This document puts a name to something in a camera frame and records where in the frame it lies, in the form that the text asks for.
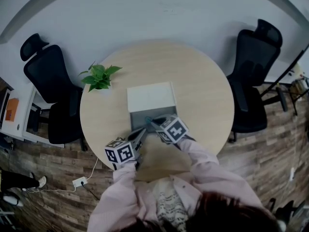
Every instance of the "orange object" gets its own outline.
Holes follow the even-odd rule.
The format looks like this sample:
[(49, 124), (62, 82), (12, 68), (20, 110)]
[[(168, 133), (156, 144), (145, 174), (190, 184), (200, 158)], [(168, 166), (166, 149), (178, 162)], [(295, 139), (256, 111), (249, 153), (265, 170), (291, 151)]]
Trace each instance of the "orange object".
[(19, 100), (17, 98), (9, 99), (6, 105), (5, 120), (14, 121)]

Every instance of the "chair armrest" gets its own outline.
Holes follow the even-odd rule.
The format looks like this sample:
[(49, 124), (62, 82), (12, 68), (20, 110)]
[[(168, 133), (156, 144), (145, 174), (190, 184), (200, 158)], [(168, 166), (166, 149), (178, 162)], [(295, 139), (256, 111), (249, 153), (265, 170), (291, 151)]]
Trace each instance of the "chair armrest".
[(288, 105), (286, 104), (286, 100), (285, 100), (285, 97), (284, 97), (282, 90), (279, 87), (276, 87), (276, 92), (277, 92), (278, 95), (263, 101), (263, 105), (281, 102), (281, 106), (283, 108), (283, 111), (284, 112), (288, 111)]
[(70, 117), (77, 114), (77, 109), (79, 107), (79, 92), (76, 89), (70, 92)]
[(241, 83), (233, 82), (231, 86), (234, 90), (235, 100), (238, 103), (238, 106), (242, 112), (248, 111), (248, 105), (245, 97), (245, 93), (243, 92), (243, 88)]

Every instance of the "white plant pot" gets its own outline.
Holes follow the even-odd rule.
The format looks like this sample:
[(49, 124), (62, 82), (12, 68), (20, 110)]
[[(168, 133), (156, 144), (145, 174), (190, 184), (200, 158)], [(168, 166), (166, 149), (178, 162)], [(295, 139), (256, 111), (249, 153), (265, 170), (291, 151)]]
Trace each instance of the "white plant pot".
[(112, 86), (110, 85), (107, 88), (103, 88), (103, 89), (96, 89), (97, 92), (99, 92), (101, 95), (104, 95), (104, 96), (109, 96), (112, 94)]

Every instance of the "black and white marker cube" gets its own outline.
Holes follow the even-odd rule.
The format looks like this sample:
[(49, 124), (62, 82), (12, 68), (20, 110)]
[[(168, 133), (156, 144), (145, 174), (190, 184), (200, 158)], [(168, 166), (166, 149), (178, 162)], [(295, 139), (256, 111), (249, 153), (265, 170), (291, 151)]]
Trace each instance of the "black and white marker cube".
[(105, 146), (107, 159), (112, 163), (124, 164), (134, 160), (134, 153), (131, 143), (126, 141), (114, 140)]
[(161, 130), (156, 130), (156, 133), (167, 144), (175, 144), (179, 142), (189, 129), (177, 115), (167, 117), (167, 120), (160, 125)]

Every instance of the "pink sleeve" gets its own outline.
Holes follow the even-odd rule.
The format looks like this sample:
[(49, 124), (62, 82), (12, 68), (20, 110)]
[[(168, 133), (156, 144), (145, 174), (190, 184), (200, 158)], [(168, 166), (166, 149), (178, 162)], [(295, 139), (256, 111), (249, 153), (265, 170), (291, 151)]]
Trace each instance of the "pink sleeve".
[(127, 163), (113, 173), (114, 184), (102, 194), (92, 212), (88, 232), (110, 232), (136, 222), (139, 212), (135, 194), (135, 163)]
[(193, 185), (201, 192), (213, 191), (228, 197), (240, 199), (242, 203), (262, 206), (259, 198), (242, 177), (229, 172), (219, 165), (217, 157), (199, 143), (183, 139), (178, 143), (181, 151), (192, 160)]

